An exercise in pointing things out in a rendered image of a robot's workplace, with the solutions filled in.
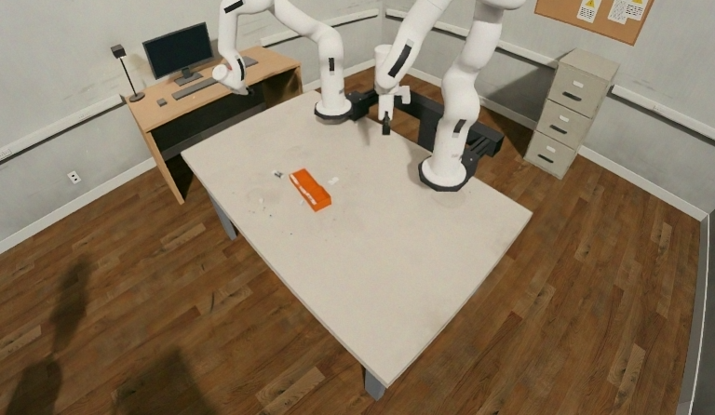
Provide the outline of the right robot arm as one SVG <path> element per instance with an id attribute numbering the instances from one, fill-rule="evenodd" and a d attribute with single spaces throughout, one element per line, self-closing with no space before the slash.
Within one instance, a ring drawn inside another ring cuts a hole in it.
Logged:
<path id="1" fill-rule="evenodd" d="M 272 4 L 273 3 L 273 4 Z M 348 112 L 351 103 L 344 96 L 344 45 L 342 37 L 330 26 L 312 19 L 288 0 L 222 0 L 219 14 L 219 53 L 232 70 L 224 65 L 214 68 L 212 76 L 230 90 L 241 89 L 247 75 L 245 63 L 236 50 L 239 15 L 252 15 L 268 9 L 282 24 L 317 44 L 322 100 L 317 110 L 325 115 Z M 340 37 L 339 37 L 340 36 Z"/>

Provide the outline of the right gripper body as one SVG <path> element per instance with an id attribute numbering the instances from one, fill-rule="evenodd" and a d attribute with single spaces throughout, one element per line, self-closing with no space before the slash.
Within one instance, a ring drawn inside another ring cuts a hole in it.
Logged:
<path id="1" fill-rule="evenodd" d="M 249 86 L 247 86 L 246 84 L 244 84 L 244 86 L 243 86 L 241 89 L 234 89 L 234 90 L 231 90 L 231 91 L 232 91 L 233 93 L 235 93 L 235 94 L 248 95 L 248 91 L 246 90 L 246 87 L 249 87 Z"/>

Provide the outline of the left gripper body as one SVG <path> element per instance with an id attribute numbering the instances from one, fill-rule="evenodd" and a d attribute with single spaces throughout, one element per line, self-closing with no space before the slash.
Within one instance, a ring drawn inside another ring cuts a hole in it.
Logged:
<path id="1" fill-rule="evenodd" d="M 377 91 L 376 91 L 377 92 Z M 378 93 L 378 92 L 377 92 Z M 392 120 L 393 108 L 394 108 L 394 95 L 393 94 L 379 94 L 379 120 L 383 120 L 384 112 L 388 111 L 388 117 Z"/>

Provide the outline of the orange open-top bin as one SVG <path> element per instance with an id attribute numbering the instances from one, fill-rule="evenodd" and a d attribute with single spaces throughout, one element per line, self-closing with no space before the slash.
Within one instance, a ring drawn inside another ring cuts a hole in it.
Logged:
<path id="1" fill-rule="evenodd" d="M 331 196 L 318 185 L 305 168 L 291 173 L 290 181 L 315 212 L 331 205 Z"/>

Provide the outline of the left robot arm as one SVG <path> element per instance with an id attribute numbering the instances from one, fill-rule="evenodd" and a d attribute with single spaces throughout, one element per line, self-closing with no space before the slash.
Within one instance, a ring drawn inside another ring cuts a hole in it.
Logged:
<path id="1" fill-rule="evenodd" d="M 375 49 L 377 92 L 402 95 L 403 103 L 410 104 L 410 87 L 400 87 L 399 81 L 410 70 L 425 37 L 452 1 L 417 0 L 401 23 L 394 45 L 381 45 Z M 465 140 L 468 129 L 479 116 L 479 97 L 473 87 L 475 79 L 497 46 L 504 11 L 516 10 L 525 2 L 476 0 L 465 44 L 441 82 L 444 115 L 438 121 L 433 155 L 422 165 L 423 174 L 429 181 L 454 186 L 465 179 L 465 168 L 461 164 Z"/>

